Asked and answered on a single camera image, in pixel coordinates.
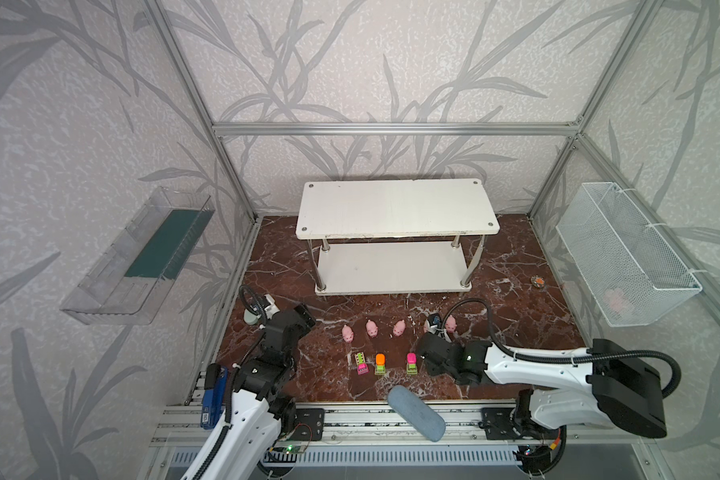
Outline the pink mixer truck toy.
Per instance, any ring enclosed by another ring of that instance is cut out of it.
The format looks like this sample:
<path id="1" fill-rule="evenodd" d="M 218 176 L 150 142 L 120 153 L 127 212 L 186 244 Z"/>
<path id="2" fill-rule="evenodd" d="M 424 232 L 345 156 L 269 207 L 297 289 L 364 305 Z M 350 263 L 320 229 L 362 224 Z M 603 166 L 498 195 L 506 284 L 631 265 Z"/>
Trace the pink mixer truck toy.
<path id="1" fill-rule="evenodd" d="M 406 374 L 417 375 L 418 374 L 418 358 L 413 352 L 406 354 Z"/>

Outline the orange mixer truck toy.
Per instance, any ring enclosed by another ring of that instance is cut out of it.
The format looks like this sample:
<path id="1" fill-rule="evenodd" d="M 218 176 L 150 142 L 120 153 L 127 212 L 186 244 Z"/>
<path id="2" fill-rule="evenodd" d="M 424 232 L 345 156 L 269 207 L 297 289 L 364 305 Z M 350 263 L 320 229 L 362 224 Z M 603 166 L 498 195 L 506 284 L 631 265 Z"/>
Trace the orange mixer truck toy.
<path id="1" fill-rule="evenodd" d="M 386 355 L 383 353 L 377 353 L 375 355 L 375 374 L 377 376 L 384 376 L 386 374 Z"/>

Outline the pink green truck toy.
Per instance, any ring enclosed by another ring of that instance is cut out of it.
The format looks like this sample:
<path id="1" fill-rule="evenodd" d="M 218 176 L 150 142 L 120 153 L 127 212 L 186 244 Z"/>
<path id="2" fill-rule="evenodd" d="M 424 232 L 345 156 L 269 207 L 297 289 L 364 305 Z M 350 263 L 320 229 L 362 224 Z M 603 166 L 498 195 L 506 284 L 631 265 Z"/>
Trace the pink green truck toy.
<path id="1" fill-rule="evenodd" d="M 362 352 L 357 352 L 354 355 L 356 370 L 359 375 L 364 375 L 369 372 L 369 367 L 366 361 L 366 357 Z"/>

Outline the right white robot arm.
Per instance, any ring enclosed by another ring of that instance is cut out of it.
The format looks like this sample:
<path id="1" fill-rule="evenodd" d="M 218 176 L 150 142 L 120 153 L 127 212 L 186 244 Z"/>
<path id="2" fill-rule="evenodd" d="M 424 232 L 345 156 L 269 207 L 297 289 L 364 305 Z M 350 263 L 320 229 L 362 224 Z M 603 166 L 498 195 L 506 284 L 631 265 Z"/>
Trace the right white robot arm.
<path id="1" fill-rule="evenodd" d="M 570 425 L 618 428 L 649 439 L 667 436 L 664 401 L 679 387 L 682 370 L 672 356 L 627 350 L 607 339 L 588 347 L 543 350 L 507 345 L 489 303 L 485 340 L 458 343 L 445 319 L 434 315 L 416 354 L 429 375 L 448 375 L 458 385 L 520 385 L 512 421 L 525 436 Z"/>

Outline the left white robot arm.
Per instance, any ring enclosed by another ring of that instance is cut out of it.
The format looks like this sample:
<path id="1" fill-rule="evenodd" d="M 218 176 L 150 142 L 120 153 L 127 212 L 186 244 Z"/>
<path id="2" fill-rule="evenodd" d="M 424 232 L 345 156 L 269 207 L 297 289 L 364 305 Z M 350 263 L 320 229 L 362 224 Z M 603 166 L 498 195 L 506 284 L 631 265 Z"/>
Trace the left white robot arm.
<path id="1" fill-rule="evenodd" d="M 267 321 L 255 355 L 233 368 L 223 412 L 185 479 L 247 479 L 281 435 L 295 429 L 295 402 L 284 387 L 297 371 L 298 343 L 315 325 L 303 303 Z"/>

